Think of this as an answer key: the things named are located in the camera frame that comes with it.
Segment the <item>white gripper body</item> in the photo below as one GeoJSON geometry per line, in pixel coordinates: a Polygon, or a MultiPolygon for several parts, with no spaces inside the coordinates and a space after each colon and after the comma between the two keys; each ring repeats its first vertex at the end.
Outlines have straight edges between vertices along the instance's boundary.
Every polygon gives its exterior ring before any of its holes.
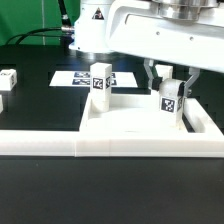
{"type": "Polygon", "coordinates": [[[115,0],[106,42],[116,52],[224,73],[224,2],[115,0]]]}

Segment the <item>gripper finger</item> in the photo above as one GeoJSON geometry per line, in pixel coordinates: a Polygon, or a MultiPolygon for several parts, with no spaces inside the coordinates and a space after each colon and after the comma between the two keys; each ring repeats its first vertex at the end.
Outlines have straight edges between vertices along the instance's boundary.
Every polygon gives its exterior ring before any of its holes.
{"type": "Polygon", "coordinates": [[[148,88],[150,90],[158,91],[163,78],[158,75],[154,60],[145,58],[144,59],[144,69],[148,76],[148,88]]]}
{"type": "Polygon", "coordinates": [[[188,74],[190,75],[189,79],[187,81],[182,82],[179,86],[178,95],[181,97],[188,97],[191,94],[190,87],[199,78],[200,69],[195,67],[190,67],[188,74]]]}

